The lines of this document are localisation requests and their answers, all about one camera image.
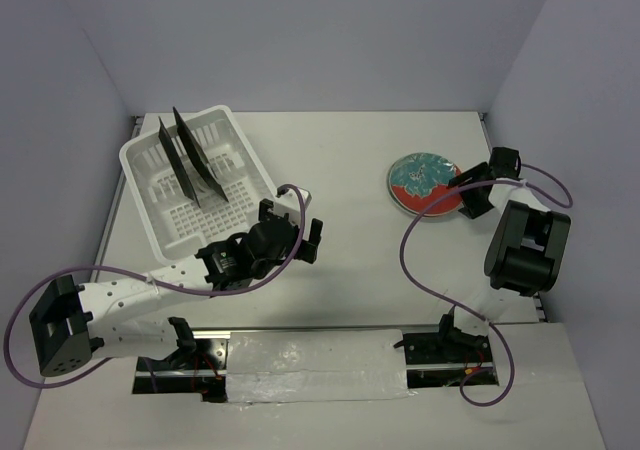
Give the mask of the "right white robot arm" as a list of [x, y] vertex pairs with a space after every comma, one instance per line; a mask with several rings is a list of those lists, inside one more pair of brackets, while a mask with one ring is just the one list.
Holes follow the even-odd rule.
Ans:
[[488, 282], [440, 319], [434, 341], [444, 360], [456, 361], [467, 351], [484, 348], [490, 323], [513, 303], [548, 292], [557, 280], [571, 219], [543, 205], [520, 179], [521, 169], [517, 150], [497, 147], [487, 162], [448, 184], [456, 188], [496, 180], [496, 185], [464, 191], [460, 213], [476, 219], [496, 211], [500, 219], [483, 265]]

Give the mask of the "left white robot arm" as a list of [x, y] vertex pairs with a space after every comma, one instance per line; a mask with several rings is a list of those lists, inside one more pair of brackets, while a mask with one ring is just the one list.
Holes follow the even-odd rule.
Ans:
[[187, 367], [199, 350], [191, 325], [157, 312], [248, 293], [293, 260], [312, 264], [322, 230], [321, 220], [293, 216], [264, 199], [248, 231], [167, 267], [101, 283], [77, 284], [70, 274], [54, 278], [29, 314], [41, 376], [62, 377], [94, 359], [130, 356]]

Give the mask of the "large red teal floral plate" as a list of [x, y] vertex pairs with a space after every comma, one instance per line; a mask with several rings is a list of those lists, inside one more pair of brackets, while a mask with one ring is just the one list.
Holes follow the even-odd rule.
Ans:
[[387, 190], [396, 205], [416, 215], [447, 194], [449, 181], [460, 174], [460, 168], [441, 155], [411, 153], [391, 165]]

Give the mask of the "small red teal floral plate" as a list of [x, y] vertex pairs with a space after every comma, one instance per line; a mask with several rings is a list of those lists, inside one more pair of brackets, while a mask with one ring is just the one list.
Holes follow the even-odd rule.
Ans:
[[[458, 205], [457, 207], [451, 208], [443, 212], [434, 212], [430, 210], [429, 212], [425, 212], [421, 218], [422, 219], [438, 219], [438, 218], [448, 217], [449, 215], [456, 213], [459, 210], [459, 208], [460, 206]], [[404, 207], [400, 207], [399, 211], [402, 212], [404, 215], [410, 216], [412, 218], [420, 214], [419, 211], [416, 212]]]

